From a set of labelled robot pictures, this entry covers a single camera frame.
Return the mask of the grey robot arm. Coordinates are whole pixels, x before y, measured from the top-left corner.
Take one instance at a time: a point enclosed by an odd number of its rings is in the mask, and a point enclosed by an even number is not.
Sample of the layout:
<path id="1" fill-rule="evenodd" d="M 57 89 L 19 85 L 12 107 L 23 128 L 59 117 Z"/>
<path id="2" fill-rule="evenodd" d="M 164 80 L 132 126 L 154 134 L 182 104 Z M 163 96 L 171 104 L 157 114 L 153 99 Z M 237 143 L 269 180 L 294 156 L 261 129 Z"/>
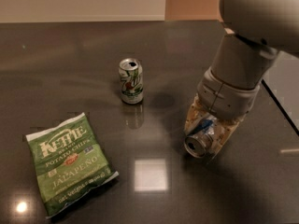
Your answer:
<path id="1" fill-rule="evenodd" d="M 280 52 L 299 53 L 299 0 L 220 0 L 225 35 L 185 122 L 186 150 L 215 156 L 252 109 Z"/>

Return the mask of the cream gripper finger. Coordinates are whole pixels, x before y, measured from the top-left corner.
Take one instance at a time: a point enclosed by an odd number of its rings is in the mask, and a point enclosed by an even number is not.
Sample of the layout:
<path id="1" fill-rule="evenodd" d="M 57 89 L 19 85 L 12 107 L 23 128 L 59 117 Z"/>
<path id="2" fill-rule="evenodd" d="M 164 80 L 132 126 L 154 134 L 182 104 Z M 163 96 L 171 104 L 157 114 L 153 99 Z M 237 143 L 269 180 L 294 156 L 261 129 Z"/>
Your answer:
<path id="1" fill-rule="evenodd" d="M 209 116 L 209 119 L 212 121 L 212 124 L 207 132 L 211 138 L 211 147 L 208 149 L 208 153 L 211 156 L 216 156 L 244 118 L 217 119 L 214 116 Z"/>
<path id="2" fill-rule="evenodd" d="M 207 116 L 208 112 L 204 109 L 199 96 L 196 95 L 187 113 L 184 125 L 185 134 L 190 134 L 197 127 L 199 122 Z"/>

